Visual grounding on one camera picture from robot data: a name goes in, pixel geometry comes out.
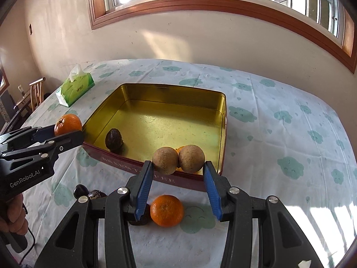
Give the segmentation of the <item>person left hand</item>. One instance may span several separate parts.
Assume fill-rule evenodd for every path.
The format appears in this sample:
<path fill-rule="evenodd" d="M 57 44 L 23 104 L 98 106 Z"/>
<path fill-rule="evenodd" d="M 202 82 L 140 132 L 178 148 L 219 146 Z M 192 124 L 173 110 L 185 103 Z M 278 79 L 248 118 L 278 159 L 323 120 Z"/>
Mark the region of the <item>person left hand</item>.
<path fill-rule="evenodd" d="M 28 232 L 28 221 L 23 208 L 24 197 L 22 194 L 15 196 L 5 204 L 7 220 L 1 218 L 1 232 L 11 232 L 25 235 Z"/>

